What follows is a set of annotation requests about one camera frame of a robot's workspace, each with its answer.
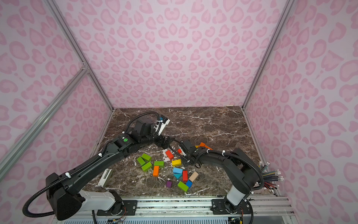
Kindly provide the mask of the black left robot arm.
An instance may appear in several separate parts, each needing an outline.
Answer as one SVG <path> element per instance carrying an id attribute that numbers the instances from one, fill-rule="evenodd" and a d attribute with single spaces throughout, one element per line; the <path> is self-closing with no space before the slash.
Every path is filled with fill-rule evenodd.
<path id="1" fill-rule="evenodd" d="M 161 134 L 170 119 L 157 112 L 155 120 L 148 118 L 146 112 L 133 118 L 126 130 L 117 138 L 106 142 L 97 155 L 77 167 L 57 175 L 53 173 L 46 178 L 46 186 L 31 196 L 23 205 L 22 213 L 27 217 L 38 218 L 55 215 L 60 221 L 66 220 L 81 211 L 103 211 L 117 215 L 126 212 L 120 195 L 110 190 L 108 194 L 83 191 L 83 187 L 105 171 L 111 165 L 127 158 L 141 148 L 156 144 L 161 147 L 165 138 Z M 31 203 L 45 194 L 52 208 L 51 212 L 33 213 L 29 210 Z"/>

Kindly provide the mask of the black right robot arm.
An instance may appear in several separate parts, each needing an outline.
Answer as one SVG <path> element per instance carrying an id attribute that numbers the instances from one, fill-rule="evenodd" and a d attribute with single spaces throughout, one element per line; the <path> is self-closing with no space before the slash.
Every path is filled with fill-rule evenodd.
<path id="1" fill-rule="evenodd" d="M 196 147 L 189 140 L 176 142 L 186 154 L 185 165 L 197 168 L 212 165 L 225 171 L 232 183 L 224 198 L 225 210 L 228 213 L 235 213 L 242 200 L 247 199 L 252 191 L 264 187 L 261 169 L 241 149 L 230 152 L 216 151 L 204 146 Z"/>

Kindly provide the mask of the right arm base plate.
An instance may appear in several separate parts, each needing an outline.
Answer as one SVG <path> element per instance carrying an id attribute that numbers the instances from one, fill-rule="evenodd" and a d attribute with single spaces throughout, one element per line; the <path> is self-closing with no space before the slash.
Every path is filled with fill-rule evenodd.
<path id="1" fill-rule="evenodd" d="M 238 205 L 231 204 L 226 198 L 212 199 L 210 210 L 214 215 L 246 215 L 252 213 L 252 207 L 242 200 Z"/>

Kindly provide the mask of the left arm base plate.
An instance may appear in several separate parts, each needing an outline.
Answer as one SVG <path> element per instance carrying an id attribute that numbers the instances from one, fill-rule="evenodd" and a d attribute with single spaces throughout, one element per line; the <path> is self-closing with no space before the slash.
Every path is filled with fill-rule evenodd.
<path id="1" fill-rule="evenodd" d="M 97 216 L 134 216 L 138 206 L 137 200 L 124 200 L 115 202 L 115 204 L 107 211 L 98 210 Z"/>

